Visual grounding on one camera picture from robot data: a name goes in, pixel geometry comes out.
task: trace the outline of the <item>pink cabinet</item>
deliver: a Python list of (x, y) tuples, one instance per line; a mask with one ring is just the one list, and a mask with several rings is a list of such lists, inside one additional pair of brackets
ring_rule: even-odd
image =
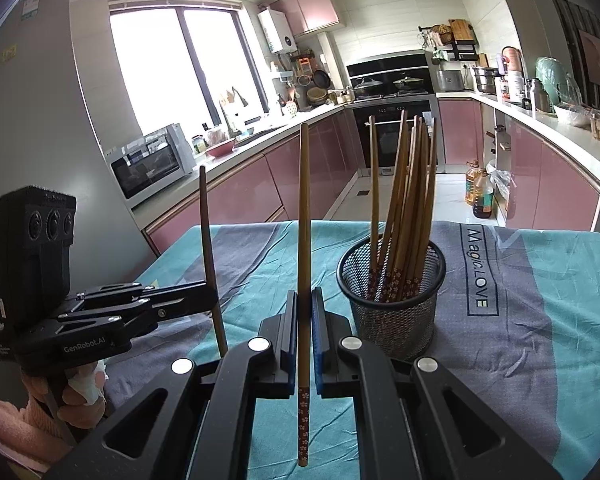
[(263, 156), (213, 187), (208, 198), (211, 225), (264, 222), (282, 206)]
[(149, 228), (149, 236), (162, 254), (194, 225), (200, 225), (200, 202), (198, 200), (189, 203), (157, 229)]
[(290, 220), (298, 220), (300, 186), (300, 136), (295, 136), (265, 155)]
[(590, 231), (600, 194), (574, 165), (546, 143), (534, 229)]
[[(282, 206), (269, 166), (263, 156), (219, 184), (210, 183), (209, 222), (248, 224), (264, 222)], [(200, 225), (200, 202), (195, 199), (177, 211), (160, 227), (147, 232), (163, 253), (189, 228)]]
[(318, 124), (309, 126), (309, 173), (311, 218), (322, 220), (335, 202), (335, 196), (327, 156), (320, 142)]
[(285, 13), (294, 36), (340, 22), (331, 0), (278, 0), (270, 6)]
[(446, 164), (482, 163), (482, 113), (473, 99), (440, 99)]
[(338, 23), (338, 15), (331, 0), (298, 0), (298, 4), (302, 10), (307, 30)]
[(307, 24), (300, 10), (300, 3), (298, 0), (278, 0), (271, 4), (273, 10), (284, 12), (286, 20), (289, 23), (289, 28), (294, 36), (302, 34), (307, 31)]
[(542, 140), (509, 116), (506, 127), (511, 136), (507, 227), (531, 229), (534, 226), (540, 186)]
[(342, 147), (338, 139), (338, 131), (333, 117), (328, 117), (318, 123), (320, 130), (320, 143), (324, 149), (324, 155), (327, 158), (331, 183), (333, 184), (333, 201), (345, 188), (354, 171), (347, 168)]
[(344, 110), (334, 116), (333, 119), (338, 133), (338, 140), (342, 149), (344, 163), (350, 176), (357, 170), (366, 168), (365, 155), (362, 152), (362, 142), (358, 126), (352, 110)]

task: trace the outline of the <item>water heater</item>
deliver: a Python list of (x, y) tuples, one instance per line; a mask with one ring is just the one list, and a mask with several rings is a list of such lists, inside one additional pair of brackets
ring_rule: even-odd
[(297, 49), (294, 35), (291, 33), (284, 12), (267, 8), (258, 14), (258, 18), (272, 54), (276, 52), (293, 52)]

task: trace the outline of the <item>black wire mesh holder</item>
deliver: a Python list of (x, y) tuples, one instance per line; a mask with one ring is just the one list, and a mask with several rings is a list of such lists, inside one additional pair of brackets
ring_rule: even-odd
[(337, 280), (349, 299), (360, 338), (378, 345), (389, 357), (409, 361), (422, 354), (434, 331), (438, 289), (445, 279), (446, 263), (440, 248), (429, 241), (420, 291), (393, 303), (379, 301), (384, 287), (384, 268), (372, 300), (366, 299), (370, 279), (370, 239), (347, 251), (338, 264)]

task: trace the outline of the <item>cooking oil bottle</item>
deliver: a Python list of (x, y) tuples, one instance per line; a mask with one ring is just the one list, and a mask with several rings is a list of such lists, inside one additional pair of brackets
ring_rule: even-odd
[(474, 204), (474, 180), (480, 174), (480, 164), (477, 159), (474, 158), (471, 162), (467, 161), (469, 169), (464, 174), (465, 176), (465, 188), (464, 188), (464, 201), (468, 205)]
[(487, 170), (482, 168), (474, 180), (474, 216), (491, 218), (493, 211), (493, 185)]

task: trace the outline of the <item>built-in oven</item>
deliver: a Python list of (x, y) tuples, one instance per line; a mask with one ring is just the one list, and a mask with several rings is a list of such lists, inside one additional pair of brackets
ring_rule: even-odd
[[(376, 120), (376, 132), (378, 134), (378, 162), (381, 174), (393, 174), (395, 168), (395, 158), (398, 150), (398, 136), (400, 134), (400, 117), (402, 111), (406, 110), (408, 125), (413, 126), (413, 118), (424, 117), (427, 124), (431, 126), (432, 120), (439, 122), (438, 101), (433, 96), (423, 96), (417, 100), (406, 102), (391, 102), (391, 99), (380, 100), (377, 104), (365, 104), (353, 109), (356, 118), (362, 151), (365, 156), (366, 175), (370, 175), (371, 157), (370, 157), (370, 136), (369, 136), (369, 117), (374, 116)], [(429, 127), (429, 135), (432, 135), (433, 128)], [(438, 135), (438, 172), (444, 171), (444, 148), (442, 143), (442, 129), (436, 127)]]

